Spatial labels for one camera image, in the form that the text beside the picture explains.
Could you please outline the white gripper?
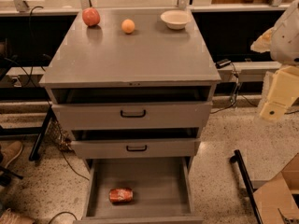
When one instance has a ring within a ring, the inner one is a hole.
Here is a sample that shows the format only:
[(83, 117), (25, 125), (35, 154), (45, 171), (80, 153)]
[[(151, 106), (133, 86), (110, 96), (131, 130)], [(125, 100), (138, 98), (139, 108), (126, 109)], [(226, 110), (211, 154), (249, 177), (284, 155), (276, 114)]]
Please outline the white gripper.
[(294, 0), (276, 21), (250, 46), (255, 52), (270, 50), (271, 58), (283, 65), (263, 80), (259, 118), (278, 121), (299, 98), (299, 0)]

